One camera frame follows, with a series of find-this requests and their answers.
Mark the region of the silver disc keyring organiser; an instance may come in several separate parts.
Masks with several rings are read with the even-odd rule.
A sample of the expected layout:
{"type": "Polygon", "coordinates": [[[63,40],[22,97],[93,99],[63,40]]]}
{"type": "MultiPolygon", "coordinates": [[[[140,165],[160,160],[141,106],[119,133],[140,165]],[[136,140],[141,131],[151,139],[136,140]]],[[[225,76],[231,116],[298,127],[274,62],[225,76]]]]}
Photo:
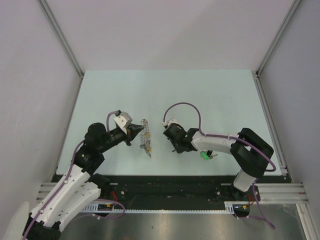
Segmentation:
{"type": "Polygon", "coordinates": [[[151,133],[150,133],[150,128],[148,121],[143,118],[140,121],[141,125],[143,126],[143,130],[140,133],[140,148],[144,150],[144,152],[151,158],[151,152],[152,152],[152,147],[151,147],[151,133]]]}

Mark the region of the yellow key tag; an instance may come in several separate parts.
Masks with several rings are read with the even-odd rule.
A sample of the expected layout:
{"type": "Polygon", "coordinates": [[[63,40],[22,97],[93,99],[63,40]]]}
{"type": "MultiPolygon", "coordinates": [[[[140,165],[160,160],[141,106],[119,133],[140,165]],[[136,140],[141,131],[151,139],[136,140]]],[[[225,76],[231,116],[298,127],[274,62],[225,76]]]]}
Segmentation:
{"type": "Polygon", "coordinates": [[[146,132],[144,135],[145,135],[146,138],[150,138],[151,137],[149,132],[146,132]]]}

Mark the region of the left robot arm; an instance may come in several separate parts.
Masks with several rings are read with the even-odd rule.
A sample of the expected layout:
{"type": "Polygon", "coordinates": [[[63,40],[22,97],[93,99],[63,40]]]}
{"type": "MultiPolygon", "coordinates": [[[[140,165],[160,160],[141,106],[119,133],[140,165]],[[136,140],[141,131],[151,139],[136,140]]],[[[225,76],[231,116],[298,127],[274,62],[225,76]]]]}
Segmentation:
{"type": "Polygon", "coordinates": [[[142,125],[128,124],[107,131],[103,123],[93,123],[73,152],[68,171],[49,194],[29,213],[23,231],[24,240],[58,240],[66,226],[91,202],[110,196],[107,177],[96,173],[105,160],[104,152],[132,140],[143,130],[142,125]]]}

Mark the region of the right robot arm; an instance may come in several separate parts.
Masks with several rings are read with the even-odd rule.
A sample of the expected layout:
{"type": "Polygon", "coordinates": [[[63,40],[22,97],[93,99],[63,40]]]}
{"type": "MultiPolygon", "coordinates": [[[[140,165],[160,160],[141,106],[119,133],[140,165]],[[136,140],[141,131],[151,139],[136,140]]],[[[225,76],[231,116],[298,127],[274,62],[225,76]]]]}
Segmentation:
{"type": "Polygon", "coordinates": [[[271,161],[274,149],[249,128],[243,128],[236,134],[221,135],[205,134],[199,128],[185,131],[175,119],[164,122],[163,126],[163,134],[178,154],[201,152],[208,159],[212,152],[219,152],[234,157],[240,171],[233,181],[230,194],[237,201],[248,196],[252,184],[268,171],[268,165],[272,166],[272,172],[276,170],[271,161]]]}

